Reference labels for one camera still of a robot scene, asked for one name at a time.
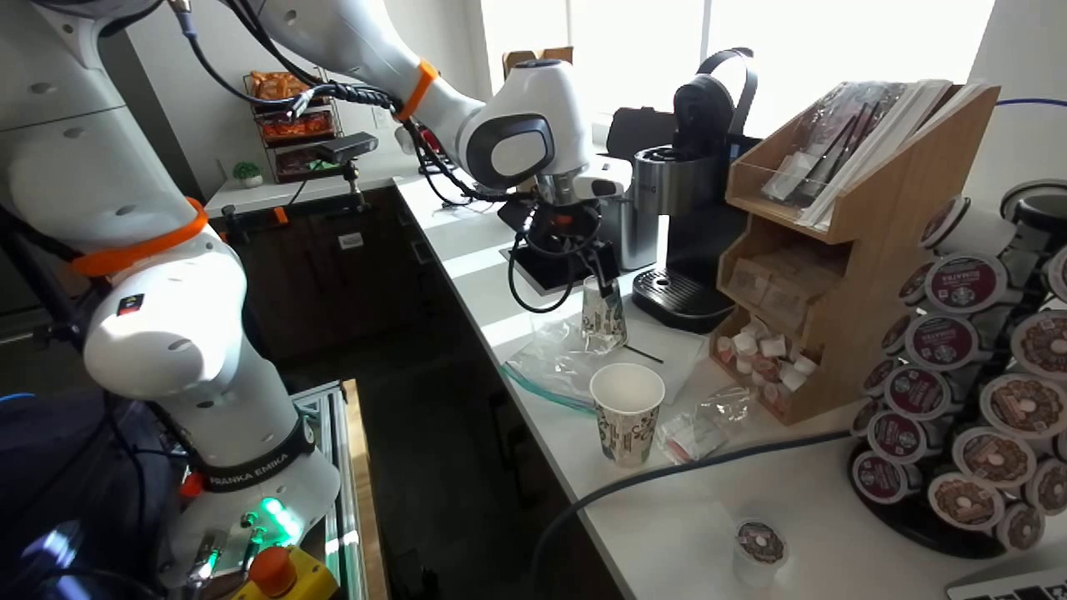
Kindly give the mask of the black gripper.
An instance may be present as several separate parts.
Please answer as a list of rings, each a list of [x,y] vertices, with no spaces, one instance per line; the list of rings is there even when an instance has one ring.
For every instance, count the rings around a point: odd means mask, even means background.
[[[516,262],[536,293],[582,275],[613,275],[613,240],[598,202],[506,198],[497,217],[521,233]]]

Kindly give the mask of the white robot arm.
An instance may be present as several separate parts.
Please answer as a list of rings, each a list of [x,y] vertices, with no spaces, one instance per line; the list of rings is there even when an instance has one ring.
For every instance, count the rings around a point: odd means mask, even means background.
[[[0,185],[14,220],[108,283],[87,336],[90,378],[164,413],[204,473],[160,540],[157,572],[188,584],[210,547],[242,540],[262,505],[297,543],[339,495],[339,468],[242,325],[246,270],[183,194],[100,60],[100,37],[188,0],[0,0]],[[324,70],[320,90],[381,103],[482,190],[525,185],[575,214],[631,173],[598,152],[566,62],[511,70],[474,100],[393,25],[383,0],[237,0],[250,32]]]

